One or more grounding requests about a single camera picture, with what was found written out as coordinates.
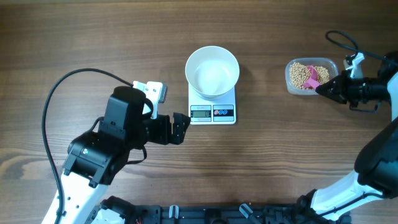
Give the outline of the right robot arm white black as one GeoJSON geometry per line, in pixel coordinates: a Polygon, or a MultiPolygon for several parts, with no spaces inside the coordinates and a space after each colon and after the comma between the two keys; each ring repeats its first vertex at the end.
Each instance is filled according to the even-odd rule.
{"type": "Polygon", "coordinates": [[[391,123],[358,154],[354,169],[333,185],[316,190],[310,208],[325,220],[375,200],[397,197],[397,52],[382,59],[376,78],[365,78],[360,69],[362,54],[348,58],[346,68],[315,91],[355,110],[358,103],[376,100],[391,106],[391,123]]]}

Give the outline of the pink plastic measuring scoop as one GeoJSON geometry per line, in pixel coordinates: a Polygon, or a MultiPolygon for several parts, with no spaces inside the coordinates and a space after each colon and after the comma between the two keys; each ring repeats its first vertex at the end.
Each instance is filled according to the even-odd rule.
{"type": "Polygon", "coordinates": [[[318,82],[318,73],[314,69],[312,65],[307,65],[307,68],[310,71],[310,76],[309,78],[302,84],[303,87],[305,88],[312,88],[316,89],[318,86],[320,86],[320,83],[318,82]]]}

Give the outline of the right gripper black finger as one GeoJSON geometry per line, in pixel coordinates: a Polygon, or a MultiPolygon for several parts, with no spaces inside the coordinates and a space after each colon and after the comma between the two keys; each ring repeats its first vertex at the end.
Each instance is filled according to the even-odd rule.
{"type": "Polygon", "coordinates": [[[344,76],[338,75],[330,81],[316,87],[316,92],[342,92],[344,85],[344,76]]]}
{"type": "Polygon", "coordinates": [[[333,93],[333,92],[331,92],[329,90],[327,90],[327,91],[318,91],[317,90],[317,93],[319,95],[324,96],[324,97],[326,97],[326,98],[328,98],[330,100],[333,100],[333,101],[335,101],[335,102],[337,102],[339,104],[347,104],[346,98],[343,95],[341,95],[341,94],[333,93]]]}

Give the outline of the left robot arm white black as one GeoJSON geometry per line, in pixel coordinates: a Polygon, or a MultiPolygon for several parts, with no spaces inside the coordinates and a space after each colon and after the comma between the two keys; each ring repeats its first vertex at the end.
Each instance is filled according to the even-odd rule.
{"type": "Polygon", "coordinates": [[[111,185],[115,175],[127,164],[133,149],[144,151],[147,142],[181,144],[190,117],[174,113],[152,119],[144,107],[153,107],[146,94],[128,86],[116,87],[106,112],[94,126],[75,138],[60,177],[61,190],[43,219],[44,223],[84,223],[111,185]]]}

